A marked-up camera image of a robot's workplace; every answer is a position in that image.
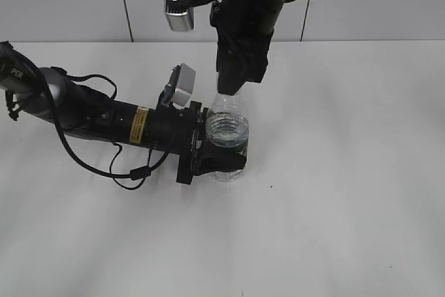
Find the white table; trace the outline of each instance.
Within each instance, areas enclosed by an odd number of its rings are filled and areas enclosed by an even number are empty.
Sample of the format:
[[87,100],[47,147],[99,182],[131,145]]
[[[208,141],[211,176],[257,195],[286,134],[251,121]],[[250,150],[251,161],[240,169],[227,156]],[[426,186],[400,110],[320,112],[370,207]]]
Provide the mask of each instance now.
[[[215,93],[214,44],[16,48],[147,107],[182,62],[195,100]],[[0,296],[445,296],[445,42],[276,43],[270,60],[246,88],[233,184],[176,184],[172,156],[124,191],[72,162],[52,125],[2,111]],[[115,154],[70,142],[103,169]],[[146,156],[126,147],[115,170]]]

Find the yellow warning label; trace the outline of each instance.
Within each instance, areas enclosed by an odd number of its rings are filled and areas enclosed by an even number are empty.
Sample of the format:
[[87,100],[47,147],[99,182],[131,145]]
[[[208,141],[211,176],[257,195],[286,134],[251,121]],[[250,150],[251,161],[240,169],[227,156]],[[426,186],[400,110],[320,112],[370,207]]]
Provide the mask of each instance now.
[[142,135],[144,134],[145,121],[147,121],[148,109],[138,107],[131,127],[130,142],[140,144]]

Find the clear plastic bottle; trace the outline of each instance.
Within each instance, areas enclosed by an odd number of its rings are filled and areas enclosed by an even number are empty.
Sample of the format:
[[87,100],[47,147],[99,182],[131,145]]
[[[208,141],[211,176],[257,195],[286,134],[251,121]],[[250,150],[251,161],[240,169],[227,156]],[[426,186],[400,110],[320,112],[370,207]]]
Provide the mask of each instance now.
[[[209,109],[206,123],[207,139],[216,146],[247,155],[249,121],[246,103],[241,93],[234,96],[217,94]],[[231,173],[214,172],[213,178],[230,182],[238,179],[243,170]]]

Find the water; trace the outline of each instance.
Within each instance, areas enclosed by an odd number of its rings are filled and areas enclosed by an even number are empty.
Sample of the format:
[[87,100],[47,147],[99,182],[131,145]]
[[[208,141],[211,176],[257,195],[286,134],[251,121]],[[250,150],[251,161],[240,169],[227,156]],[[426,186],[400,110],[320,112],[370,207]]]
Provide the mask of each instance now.
[[[249,121],[243,116],[233,113],[214,113],[207,118],[207,138],[214,145],[233,148],[234,151],[247,154],[249,140]],[[238,179],[243,170],[231,173],[214,172],[214,179],[230,182]]]
[[249,139],[249,121],[232,113],[214,113],[207,119],[207,138],[214,145],[236,148]]

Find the black robotic arm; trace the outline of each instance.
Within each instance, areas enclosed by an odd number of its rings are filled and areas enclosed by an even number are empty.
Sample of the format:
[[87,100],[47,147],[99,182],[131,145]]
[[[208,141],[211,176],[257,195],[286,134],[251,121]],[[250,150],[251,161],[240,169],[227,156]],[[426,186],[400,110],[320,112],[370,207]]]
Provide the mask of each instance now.
[[[165,12],[176,31],[193,28],[193,8],[213,3],[211,24],[218,31],[218,91],[233,95],[247,81],[261,82],[267,54],[282,6],[295,0],[166,0]],[[78,82],[99,77],[112,83],[108,97]],[[80,166],[103,177],[144,180],[169,154],[179,155],[177,181],[190,184],[194,176],[209,172],[243,169],[247,158],[240,152],[217,147],[206,139],[207,110],[190,99],[195,73],[185,64],[177,66],[162,90],[155,109],[116,101],[115,84],[102,75],[71,77],[59,67],[38,68],[15,51],[0,44],[0,88],[6,92],[9,116],[17,120],[24,111],[54,123],[67,153]],[[107,141],[122,149],[136,145],[164,152],[160,161],[114,174],[89,166],[70,147],[66,136]]]

